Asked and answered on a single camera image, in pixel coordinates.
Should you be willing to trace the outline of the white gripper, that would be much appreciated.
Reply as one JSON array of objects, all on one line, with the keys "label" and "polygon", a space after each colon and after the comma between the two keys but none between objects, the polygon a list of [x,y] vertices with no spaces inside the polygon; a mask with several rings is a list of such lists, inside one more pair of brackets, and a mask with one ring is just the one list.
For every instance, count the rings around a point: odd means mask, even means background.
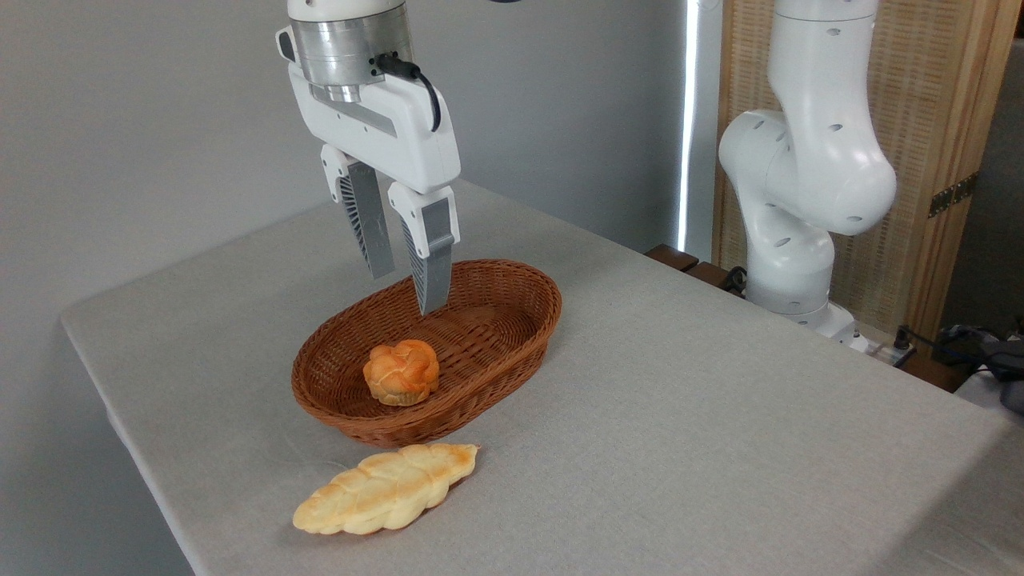
[{"label": "white gripper", "polygon": [[444,306],[451,249],[460,241],[449,184],[461,173],[445,98],[438,95],[442,120],[432,131],[430,95],[420,83],[388,76],[362,86],[360,102],[326,102],[325,91],[308,83],[299,66],[291,63],[288,73],[305,124],[325,143],[321,161],[330,197],[344,209],[372,276],[395,270],[377,169],[402,183],[389,186],[388,198],[402,222],[420,313]]}]

